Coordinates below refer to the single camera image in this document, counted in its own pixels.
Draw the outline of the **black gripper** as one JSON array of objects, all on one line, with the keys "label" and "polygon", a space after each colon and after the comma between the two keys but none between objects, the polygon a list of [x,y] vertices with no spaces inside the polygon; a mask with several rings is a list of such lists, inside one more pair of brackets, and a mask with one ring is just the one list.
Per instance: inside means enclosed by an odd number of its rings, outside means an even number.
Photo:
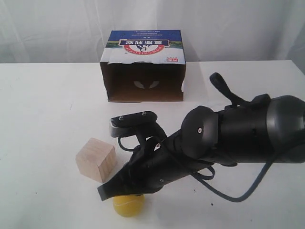
[{"label": "black gripper", "polygon": [[212,165],[186,156],[181,150],[180,131],[176,131],[165,139],[153,136],[137,146],[129,164],[97,190],[101,201],[118,196],[152,194],[188,175],[211,180],[214,178]]}]

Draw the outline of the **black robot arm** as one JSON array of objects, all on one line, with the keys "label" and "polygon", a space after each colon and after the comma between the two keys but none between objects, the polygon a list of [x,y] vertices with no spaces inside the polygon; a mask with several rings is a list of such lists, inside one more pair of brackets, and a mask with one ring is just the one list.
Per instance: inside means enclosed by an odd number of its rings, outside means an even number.
[{"label": "black robot arm", "polygon": [[[171,135],[160,127],[152,111],[110,120],[113,138],[121,141],[135,136],[139,143],[130,149],[129,161],[98,187],[101,200],[152,194],[192,176],[216,195],[238,203],[254,192],[272,164],[305,161],[303,100],[292,95],[271,98],[261,94],[247,101],[234,94],[219,73],[213,73],[210,82],[231,104],[220,111],[196,107]],[[263,164],[253,184],[240,197],[228,196],[208,184],[215,176],[215,164],[235,167],[240,163]]]}]

